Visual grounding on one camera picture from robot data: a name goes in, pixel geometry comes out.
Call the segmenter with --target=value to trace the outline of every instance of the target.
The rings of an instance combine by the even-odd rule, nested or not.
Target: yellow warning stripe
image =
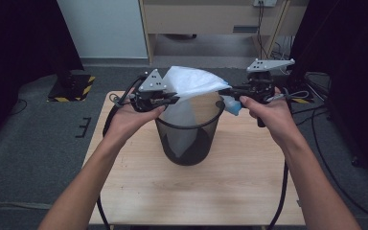
[[[82,95],[83,95],[83,96],[86,96],[86,95],[88,94],[89,90],[91,90],[91,85],[88,85],[88,86],[83,90]]]
[[[308,104],[309,102],[304,99],[292,99],[293,101],[299,103],[299,104]]]
[[[88,85],[85,87],[85,89],[83,90],[83,93],[82,93],[83,98],[86,98],[86,95],[88,94],[89,90],[91,90],[91,86],[93,84],[94,79],[95,79],[95,77],[93,77],[93,76],[91,76],[91,78],[89,78]]]
[[[69,100],[66,99],[66,98],[55,98],[55,100],[58,101],[58,102],[61,102],[61,103],[69,102]]]

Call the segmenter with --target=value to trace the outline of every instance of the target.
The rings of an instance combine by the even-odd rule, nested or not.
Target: wooden cabinet
[[[230,35],[236,29],[254,37],[260,33],[271,51],[277,35],[295,35],[309,0],[278,0],[273,8],[254,7],[252,0],[139,0],[149,60],[156,35]]]

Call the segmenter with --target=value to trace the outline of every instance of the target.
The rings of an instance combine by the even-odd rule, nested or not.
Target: wire
[[[282,70],[282,68],[279,68],[280,69],[280,71],[282,71],[282,73],[284,74],[284,75],[289,75],[289,72],[287,72],[287,70],[286,70],[286,72],[284,71],[284,70]]]
[[[130,86],[126,89],[126,91],[125,91],[124,95],[122,95],[122,97],[121,97],[119,100],[117,100],[116,102],[115,102],[115,98],[113,98],[113,100],[110,98],[110,96],[111,96],[111,95],[114,95],[114,96],[118,97],[116,94],[110,94],[110,95],[109,95],[109,100],[111,100],[111,101],[112,101],[113,103],[115,103],[117,106],[122,107],[122,106],[124,105],[124,101],[125,101],[125,98],[127,97],[127,94],[130,92],[130,89],[132,89],[132,88],[133,88],[133,86],[136,84],[136,82],[137,82],[137,81],[142,81],[142,80],[144,80],[146,77],[147,77],[147,76],[139,76],[136,80],[134,80],[134,81],[130,84]]]
[[[327,110],[325,112],[321,112],[321,113],[315,114],[315,117],[318,117],[319,115],[322,115],[322,114],[327,113],[327,112],[329,112],[329,111]],[[308,117],[308,118],[304,119],[302,122],[296,123],[295,125],[296,126],[300,126],[300,125],[302,125],[303,123],[305,123],[306,121],[308,121],[310,119],[311,119],[311,117]]]
[[[311,86],[314,86],[314,87],[317,87],[317,88],[320,88],[322,91],[329,91],[330,89],[327,87],[325,87],[324,85],[321,85],[319,83],[315,83],[314,81],[312,80],[307,80],[308,81],[308,84],[310,84]]]
[[[319,83],[315,83],[313,80],[311,80],[310,78],[309,78],[309,76],[322,76],[322,77],[328,77],[329,79],[328,79],[328,82],[327,82],[327,86],[324,86],[324,85],[321,85],[321,84],[319,84]],[[308,74],[306,74],[306,76],[305,76],[305,79],[306,79],[306,81],[308,81],[310,84],[313,84],[313,85],[315,85],[315,86],[317,86],[317,87],[320,87],[320,88],[322,88],[322,89],[324,89],[324,90],[326,90],[326,91],[330,91],[330,89],[331,89],[331,83],[332,83],[332,80],[331,80],[331,77],[328,75],[328,74],[325,74],[325,73],[319,73],[319,72],[309,72]]]
[[[19,99],[17,100],[17,103],[20,104],[20,103],[24,103],[25,105],[17,112],[13,112],[13,113],[10,113],[9,115],[12,116],[12,115],[16,115],[16,114],[19,114],[21,113],[23,110],[26,109],[26,107],[28,106],[28,102],[26,102],[25,100],[23,99]]]
[[[285,200],[286,200],[287,183],[288,183],[288,165],[287,165],[287,162],[285,161],[285,166],[284,166],[284,169],[283,169],[282,194],[280,195],[279,206],[277,207],[276,214],[274,215],[274,217],[271,220],[270,224],[267,226],[267,230],[273,229],[274,225],[276,224],[277,219],[279,218],[280,214],[282,213],[283,206],[284,206]]]
[[[285,36],[284,38],[283,38],[283,53],[282,53],[282,57],[281,57],[281,59],[284,59],[284,56],[285,56],[285,53],[286,53],[286,39],[287,39],[287,37]]]
[[[298,91],[298,92],[294,92],[294,93],[289,94],[288,90],[286,88],[283,88],[283,92],[284,93],[274,95],[273,97],[268,98],[265,101],[267,103],[270,103],[274,100],[278,100],[278,99],[281,99],[281,98],[286,98],[287,100],[290,100],[290,99],[306,99],[310,95],[310,92],[306,91],[306,90],[302,90],[302,91]]]
[[[309,84],[307,84],[307,86],[309,87],[309,89],[322,101],[325,102],[325,99],[321,97],[321,95],[319,95]]]
[[[316,90],[316,95],[320,95],[320,97],[322,98],[322,101],[325,101],[328,99],[328,90],[324,89],[323,87],[321,87],[321,85],[313,83],[313,82],[307,82],[307,86],[311,89]]]
[[[271,51],[270,57],[274,59],[289,59],[289,55],[286,55],[285,52],[282,53],[282,45],[280,45],[279,42],[275,42],[275,44],[278,46],[279,49],[278,51]]]
[[[293,36],[291,36],[290,38],[289,38],[289,52],[291,53],[291,50],[292,50],[292,44],[294,43],[294,40],[293,40],[294,38],[293,38]]]
[[[292,112],[291,114],[292,114],[292,115],[294,115],[294,114],[297,114],[297,113],[303,113],[303,112],[313,111],[313,110],[315,110],[315,109],[323,108],[323,107],[325,107],[325,105],[324,105],[324,104],[319,105],[318,107],[308,108],[308,109],[304,109],[304,110],[297,111],[297,112]]]
[[[263,58],[262,51],[264,51],[265,58],[268,58],[268,54],[267,54],[267,52],[265,51],[265,48],[263,47],[263,43],[262,43],[262,35],[261,35],[261,33],[260,33],[260,30],[261,30],[261,27],[262,27],[262,20],[263,20],[264,12],[265,12],[265,2],[263,2],[263,1],[259,1],[259,30],[258,30],[258,42],[259,42],[259,45],[260,45],[260,47],[261,47],[261,50],[260,50],[260,57],[261,57],[261,58]]]
[[[316,131],[315,131],[315,125],[314,125],[314,117],[315,117],[315,109],[312,112],[311,115],[311,127],[312,127],[312,135],[315,140],[316,148],[318,149],[319,156],[322,159],[322,162],[324,163],[325,168],[327,169],[328,173],[330,174],[331,178],[335,182],[336,186],[339,188],[339,190],[344,194],[358,209],[360,209],[363,213],[368,215],[368,211],[364,209],[362,206],[360,206],[353,198],[349,196],[349,194],[342,188],[342,186],[337,181],[336,177],[334,176],[333,172],[331,171],[330,166],[328,165],[327,161],[325,160],[324,155],[322,154],[321,148],[319,148],[318,139],[316,137]]]
[[[98,196],[97,206],[98,206],[98,210],[100,211],[101,218],[103,219],[103,225],[105,225],[106,230],[110,230],[110,225],[106,219],[103,204],[101,203],[101,195]]]

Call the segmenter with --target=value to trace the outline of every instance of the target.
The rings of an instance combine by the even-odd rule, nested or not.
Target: forearm
[[[39,229],[84,229],[123,142],[100,142],[77,177],[57,199]]]
[[[281,148],[309,229],[360,229],[300,132]]]

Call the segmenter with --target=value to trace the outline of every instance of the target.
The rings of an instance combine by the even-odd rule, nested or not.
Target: black cable
[[[10,116],[12,116],[12,115],[16,115],[16,114],[19,114],[19,113],[21,113],[23,110],[25,110],[26,109],[26,107],[28,106],[28,102],[26,102],[25,100],[23,100],[23,99],[19,99],[19,100],[17,100],[17,102],[20,104],[20,103],[24,103],[25,105],[22,107],[22,109],[20,109],[19,111],[17,111],[17,112],[13,112],[13,113],[11,113],[11,114],[9,114]]]
[[[110,230],[110,225],[106,219],[104,209],[103,209],[103,204],[101,203],[101,195],[98,196],[97,206],[98,206],[98,210],[100,211],[101,218],[103,219],[103,224],[105,225],[106,230]]]
[[[119,98],[119,96],[114,93],[109,94],[108,99],[112,101],[113,103],[118,103],[118,101],[121,101],[121,98]],[[118,103],[118,105],[121,105],[121,106],[125,104],[133,104],[133,102]]]
[[[339,188],[339,190],[342,192],[342,194],[345,195],[345,197],[347,197],[358,209],[360,209],[363,213],[368,215],[368,211],[366,209],[364,209],[362,206],[360,206],[353,198],[351,198],[349,196],[349,194],[341,187],[341,185],[339,184],[339,182],[336,180],[336,177],[334,176],[333,172],[331,171],[330,166],[328,165],[327,161],[325,160],[324,155],[322,154],[321,149],[319,148],[319,144],[318,144],[318,139],[316,137],[316,131],[315,131],[315,126],[314,126],[314,117],[315,117],[315,110],[312,112],[311,115],[311,127],[312,127],[312,134],[313,134],[313,138],[315,140],[315,145],[316,148],[318,149],[318,153],[319,156],[322,159],[322,162],[324,163],[325,168],[327,169],[328,173],[330,174],[331,178],[333,179],[333,181],[335,182],[336,186]]]
[[[282,46],[280,45],[280,43],[279,42],[277,42],[276,41],[276,45],[277,46],[279,46],[279,54],[281,54],[282,53]]]
[[[315,83],[314,81],[312,80],[307,80],[307,84],[309,84],[310,86],[313,86],[313,87],[316,87],[316,88],[319,88],[323,94],[326,94],[328,91],[329,91],[329,88],[328,86],[325,87],[324,85],[321,85],[319,83]]]
[[[308,108],[308,109],[304,109],[304,110],[300,110],[300,111],[292,112],[291,114],[292,114],[292,115],[294,115],[294,114],[297,114],[297,113],[303,113],[303,112],[313,111],[313,110],[315,110],[315,109],[323,108],[323,107],[325,107],[325,105],[324,105],[324,104],[319,105],[319,106],[314,107],[314,108]]]
[[[322,115],[322,114],[327,113],[327,112],[328,112],[328,110],[325,111],[325,112],[321,112],[321,113],[315,114],[315,117],[318,117],[319,115]],[[296,123],[295,125],[296,126],[300,126],[300,125],[302,125],[303,123],[305,123],[306,121],[308,121],[310,119],[312,119],[312,117],[308,117],[308,118],[304,119],[302,122]]]
[[[272,51],[270,56],[272,58],[274,58],[274,59],[279,59],[279,60],[281,60],[281,59],[289,59],[289,56],[288,55],[283,55],[283,54],[281,54],[281,53],[279,53],[277,51]]]
[[[326,101],[328,99],[329,91],[322,87],[320,84],[307,82],[307,87],[311,89],[312,92],[322,101]]]
[[[262,43],[262,36],[260,33],[261,27],[262,27],[262,20],[263,20],[263,15],[265,12],[265,2],[263,1],[259,1],[259,30],[258,30],[258,42],[259,45],[261,47],[261,51],[260,51],[260,57],[263,58],[263,54],[262,51],[264,51],[265,54],[265,58],[268,58],[268,54],[265,51],[265,48],[263,47],[263,43]]]
[[[125,91],[125,93],[124,93],[124,95],[122,95],[122,97],[119,99],[119,102],[121,102],[121,103],[119,103],[119,102],[114,102],[114,101],[112,101],[112,102],[114,102],[115,104],[117,104],[117,105],[120,105],[120,106],[123,106],[124,104],[123,104],[123,102],[125,101],[125,98],[127,97],[127,94],[129,93],[129,91],[130,91],[130,89],[132,89],[133,88],[133,86],[136,84],[136,82],[137,81],[141,81],[141,80],[144,80],[145,78],[146,78],[147,76],[139,76],[136,80],[134,80],[131,84],[130,84],[130,86],[127,88],[127,90]]]
[[[282,194],[280,196],[279,206],[277,207],[277,211],[276,211],[276,214],[274,215],[274,218],[271,220],[270,224],[267,226],[267,230],[273,229],[274,225],[276,224],[277,219],[282,213],[283,206],[286,200],[287,182],[288,182],[288,165],[287,165],[287,162],[285,161],[285,167],[283,169]]]
[[[326,77],[329,77],[329,79],[328,79],[328,83],[327,83],[327,86],[324,86],[324,85],[321,85],[321,84],[318,84],[318,83],[313,82],[313,81],[309,78],[309,76],[326,76]],[[305,79],[306,79],[306,81],[308,81],[309,83],[311,83],[311,84],[315,84],[316,86],[321,87],[321,88],[323,88],[324,90],[326,90],[326,91],[328,91],[328,92],[329,92],[329,91],[330,91],[330,89],[331,89],[331,82],[332,82],[332,80],[331,80],[331,77],[330,77],[328,74],[324,74],[324,73],[309,73],[309,74],[306,74]]]
[[[293,41],[293,38],[292,38],[292,36],[291,36],[291,38],[290,38],[290,41],[289,41],[289,52],[291,53],[291,50],[292,50],[292,43],[293,43],[294,41]]]

